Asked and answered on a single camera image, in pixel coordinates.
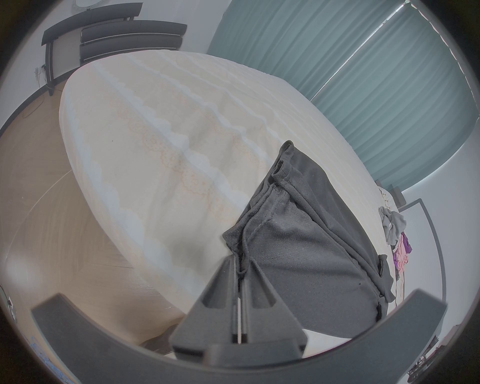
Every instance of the wall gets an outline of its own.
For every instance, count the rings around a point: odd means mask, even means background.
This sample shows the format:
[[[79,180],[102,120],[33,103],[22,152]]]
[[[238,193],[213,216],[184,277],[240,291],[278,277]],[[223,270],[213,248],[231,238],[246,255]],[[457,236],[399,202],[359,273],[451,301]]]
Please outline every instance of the wall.
[[[102,5],[141,0],[109,0]],[[163,20],[187,24],[187,32],[180,50],[206,53],[218,24],[231,0],[144,0],[138,20]],[[72,0],[61,0],[46,18],[31,31],[10,60],[0,78],[0,127],[10,115],[39,86],[45,84],[35,78],[35,68],[45,64],[45,46],[41,46],[43,32],[74,14]],[[54,77],[79,65],[80,31],[69,32],[54,43]]]
[[[423,200],[442,247],[448,309],[440,339],[463,321],[480,288],[479,193],[479,121],[445,164],[403,191],[407,203]]]

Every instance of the curtain fold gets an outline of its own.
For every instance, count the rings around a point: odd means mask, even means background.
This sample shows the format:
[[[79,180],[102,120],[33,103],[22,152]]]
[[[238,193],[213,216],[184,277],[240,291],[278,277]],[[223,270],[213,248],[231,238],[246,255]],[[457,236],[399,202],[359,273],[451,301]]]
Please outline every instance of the curtain fold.
[[[208,53],[280,77],[309,100],[402,0],[233,0]],[[374,180],[404,190],[479,116],[442,38],[405,5],[312,100]]]
[[[374,180],[404,190],[448,160],[479,116],[440,35],[401,9],[312,101]]]

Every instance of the folded black clothing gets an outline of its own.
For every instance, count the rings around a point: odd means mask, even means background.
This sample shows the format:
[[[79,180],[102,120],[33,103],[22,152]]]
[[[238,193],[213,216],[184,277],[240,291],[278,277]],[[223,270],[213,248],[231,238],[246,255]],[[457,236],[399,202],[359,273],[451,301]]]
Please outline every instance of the folded black clothing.
[[[376,253],[324,170],[291,141],[223,238],[239,276],[256,260],[305,329],[354,337],[395,299],[386,255]]]

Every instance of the black cloth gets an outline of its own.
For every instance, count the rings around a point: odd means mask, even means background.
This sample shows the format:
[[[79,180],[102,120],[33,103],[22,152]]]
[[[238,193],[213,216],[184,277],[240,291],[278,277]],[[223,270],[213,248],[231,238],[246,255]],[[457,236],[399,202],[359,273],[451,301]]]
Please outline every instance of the black cloth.
[[[386,256],[323,169],[290,141],[223,238],[239,275],[255,259],[305,329],[354,337],[395,299]]]

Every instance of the gray clothing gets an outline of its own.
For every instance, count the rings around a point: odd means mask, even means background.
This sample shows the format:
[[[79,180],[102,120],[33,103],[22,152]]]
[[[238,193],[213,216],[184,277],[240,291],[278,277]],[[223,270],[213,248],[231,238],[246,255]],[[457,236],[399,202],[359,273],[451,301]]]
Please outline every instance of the gray clothing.
[[[390,209],[383,206],[378,208],[378,213],[384,227],[385,240],[387,240],[389,245],[395,246],[401,233],[407,227],[407,221],[400,213],[390,211]]]
[[[350,338],[386,316],[390,276],[327,175],[288,141],[234,227],[223,237],[251,257],[302,326]]]

